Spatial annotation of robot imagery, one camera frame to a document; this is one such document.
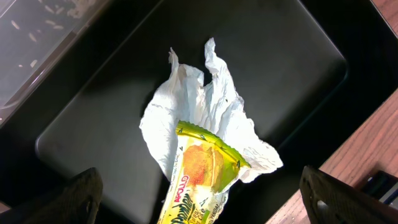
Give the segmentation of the white napkin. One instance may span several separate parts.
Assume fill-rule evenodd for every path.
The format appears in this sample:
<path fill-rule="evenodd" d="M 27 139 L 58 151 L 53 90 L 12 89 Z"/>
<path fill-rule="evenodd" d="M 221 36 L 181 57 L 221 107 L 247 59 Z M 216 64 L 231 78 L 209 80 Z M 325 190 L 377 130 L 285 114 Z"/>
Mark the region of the white napkin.
<path fill-rule="evenodd" d="M 221 138 L 235 148 L 251 168 L 239 178 L 244 183 L 261 174 L 274 172 L 283 166 L 277 151 L 259 139 L 254 122 L 246 116 L 244 100 L 239 96 L 226 62 L 217 56 L 215 41 L 205 44 L 205 67 L 212 80 L 204 83 L 204 73 L 178 61 L 169 52 L 171 74 L 155 91 L 144 110 L 139 125 L 151 156 L 160 169 L 171 178 L 177 151 L 175 128 L 179 121 L 195 124 Z"/>

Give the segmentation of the green yellow snack wrapper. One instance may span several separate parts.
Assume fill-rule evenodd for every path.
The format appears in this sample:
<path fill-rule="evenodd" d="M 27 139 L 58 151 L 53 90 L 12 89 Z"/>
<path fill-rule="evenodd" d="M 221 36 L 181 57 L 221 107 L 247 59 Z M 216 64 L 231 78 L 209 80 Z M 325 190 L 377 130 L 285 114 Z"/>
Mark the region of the green yellow snack wrapper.
<path fill-rule="evenodd" d="M 214 223 L 228 199 L 229 188 L 251 168 L 218 136 L 186 121 L 178 139 L 170 187 L 158 223 Z"/>

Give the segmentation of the rice food waste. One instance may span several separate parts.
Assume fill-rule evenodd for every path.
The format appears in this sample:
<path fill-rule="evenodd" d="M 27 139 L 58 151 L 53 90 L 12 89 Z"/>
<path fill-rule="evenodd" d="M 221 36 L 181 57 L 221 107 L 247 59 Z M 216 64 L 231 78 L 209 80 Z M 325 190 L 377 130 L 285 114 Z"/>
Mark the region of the rice food waste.
<path fill-rule="evenodd" d="M 48 57 L 69 32 L 104 1 L 9 1 L 1 9 L 1 69 L 27 67 Z"/>

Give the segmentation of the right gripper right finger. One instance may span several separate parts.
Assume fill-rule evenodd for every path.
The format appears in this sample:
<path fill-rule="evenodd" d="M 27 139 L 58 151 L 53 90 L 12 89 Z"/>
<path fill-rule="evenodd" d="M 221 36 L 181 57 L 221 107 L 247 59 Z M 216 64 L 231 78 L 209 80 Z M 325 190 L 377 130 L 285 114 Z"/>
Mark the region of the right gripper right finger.
<path fill-rule="evenodd" d="M 397 223 L 397 177 L 379 166 L 353 186 L 306 166 L 300 193 L 310 223 Z"/>

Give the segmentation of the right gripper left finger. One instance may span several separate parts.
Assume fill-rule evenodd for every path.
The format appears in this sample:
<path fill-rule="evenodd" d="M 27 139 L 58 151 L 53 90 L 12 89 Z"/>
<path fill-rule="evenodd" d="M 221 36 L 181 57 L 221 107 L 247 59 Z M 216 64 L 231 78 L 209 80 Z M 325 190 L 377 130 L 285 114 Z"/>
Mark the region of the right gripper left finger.
<path fill-rule="evenodd" d="M 102 193 L 102 178 L 92 167 L 52 191 L 3 212 L 1 223 L 92 224 Z"/>

